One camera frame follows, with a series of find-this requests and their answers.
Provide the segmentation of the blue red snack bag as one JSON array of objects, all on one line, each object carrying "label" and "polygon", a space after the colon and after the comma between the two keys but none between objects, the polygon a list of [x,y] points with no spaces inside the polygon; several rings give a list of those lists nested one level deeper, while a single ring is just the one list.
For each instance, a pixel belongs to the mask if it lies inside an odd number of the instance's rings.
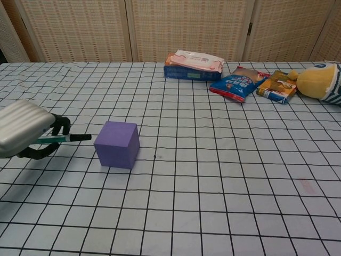
[{"label": "blue red snack bag", "polygon": [[238,66],[234,72],[211,84],[209,90],[243,103],[269,77],[268,73]]}]

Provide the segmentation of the woven rattan folding screen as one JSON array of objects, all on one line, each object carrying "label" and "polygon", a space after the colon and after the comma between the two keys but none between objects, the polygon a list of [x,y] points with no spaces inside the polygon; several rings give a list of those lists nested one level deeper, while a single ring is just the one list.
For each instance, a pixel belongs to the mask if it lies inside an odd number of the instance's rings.
[{"label": "woven rattan folding screen", "polygon": [[177,50],[341,62],[341,0],[0,0],[8,62],[164,61]]}]

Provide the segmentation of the pink wet wipes pack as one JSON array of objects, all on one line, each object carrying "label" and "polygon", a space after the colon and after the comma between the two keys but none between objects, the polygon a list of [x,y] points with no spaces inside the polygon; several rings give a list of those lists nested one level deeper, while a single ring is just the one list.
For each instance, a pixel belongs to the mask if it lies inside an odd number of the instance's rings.
[{"label": "pink wet wipes pack", "polygon": [[185,50],[177,50],[169,59],[171,65],[219,73],[222,72],[224,61],[223,58],[214,55]]}]

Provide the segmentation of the blue rectangular box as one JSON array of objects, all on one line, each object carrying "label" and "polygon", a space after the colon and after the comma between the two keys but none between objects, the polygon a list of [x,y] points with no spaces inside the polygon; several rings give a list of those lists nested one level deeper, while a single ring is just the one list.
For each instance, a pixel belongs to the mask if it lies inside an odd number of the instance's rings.
[{"label": "blue rectangular box", "polygon": [[164,64],[164,77],[172,79],[187,79],[194,81],[216,82],[221,79],[222,73],[196,70],[188,67],[170,64],[171,56],[169,53]]}]

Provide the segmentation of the yellow blue small carton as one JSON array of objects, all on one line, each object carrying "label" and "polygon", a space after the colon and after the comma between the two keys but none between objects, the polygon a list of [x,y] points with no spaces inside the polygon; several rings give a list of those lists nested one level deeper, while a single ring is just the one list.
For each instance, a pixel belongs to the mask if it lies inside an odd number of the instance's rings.
[{"label": "yellow blue small carton", "polygon": [[276,70],[258,86],[256,94],[280,104],[287,104],[296,91],[296,81],[290,79],[287,73]]}]

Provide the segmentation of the purple foam cube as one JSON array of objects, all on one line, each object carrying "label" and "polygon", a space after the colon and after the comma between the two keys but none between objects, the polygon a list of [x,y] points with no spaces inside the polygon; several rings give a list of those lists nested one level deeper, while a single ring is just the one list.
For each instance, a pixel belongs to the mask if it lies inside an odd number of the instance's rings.
[{"label": "purple foam cube", "polygon": [[132,169],[140,149],[137,124],[107,121],[94,147],[102,166]]}]

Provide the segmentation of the white black grid tablecloth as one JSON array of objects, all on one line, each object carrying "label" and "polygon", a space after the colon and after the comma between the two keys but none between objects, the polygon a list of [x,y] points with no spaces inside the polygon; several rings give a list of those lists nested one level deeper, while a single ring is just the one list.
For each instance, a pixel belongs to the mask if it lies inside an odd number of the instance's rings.
[{"label": "white black grid tablecloth", "polygon": [[341,256],[341,107],[208,88],[155,62],[0,65],[0,108],[140,137],[132,169],[102,166],[92,141],[0,159],[0,256]]}]

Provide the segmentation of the green whiteboard marker black cap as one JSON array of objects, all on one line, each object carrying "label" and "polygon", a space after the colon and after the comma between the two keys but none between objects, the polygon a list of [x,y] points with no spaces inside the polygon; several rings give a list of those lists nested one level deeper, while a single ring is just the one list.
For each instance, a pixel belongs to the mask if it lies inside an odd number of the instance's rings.
[{"label": "green whiteboard marker black cap", "polygon": [[67,135],[40,137],[33,144],[44,145],[44,144],[51,144],[51,143],[87,141],[91,139],[92,139],[91,134],[67,134]]}]

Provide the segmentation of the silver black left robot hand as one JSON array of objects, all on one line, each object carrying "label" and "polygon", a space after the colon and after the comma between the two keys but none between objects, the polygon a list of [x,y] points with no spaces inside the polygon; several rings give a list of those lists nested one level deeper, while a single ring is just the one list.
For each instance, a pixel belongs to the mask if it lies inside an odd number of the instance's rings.
[{"label": "silver black left robot hand", "polygon": [[0,158],[30,158],[39,160],[55,152],[60,144],[52,142],[43,149],[30,145],[49,129],[52,136],[62,131],[69,134],[70,119],[52,114],[27,100],[18,100],[0,110]]}]

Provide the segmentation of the yellow plush toy striped shirt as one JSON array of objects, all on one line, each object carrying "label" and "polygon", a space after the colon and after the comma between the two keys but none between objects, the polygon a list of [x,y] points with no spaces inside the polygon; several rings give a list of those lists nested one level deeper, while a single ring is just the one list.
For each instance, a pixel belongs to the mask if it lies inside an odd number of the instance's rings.
[{"label": "yellow plush toy striped shirt", "polygon": [[296,81],[301,94],[341,105],[341,63],[322,63],[301,73],[291,70],[288,77]]}]

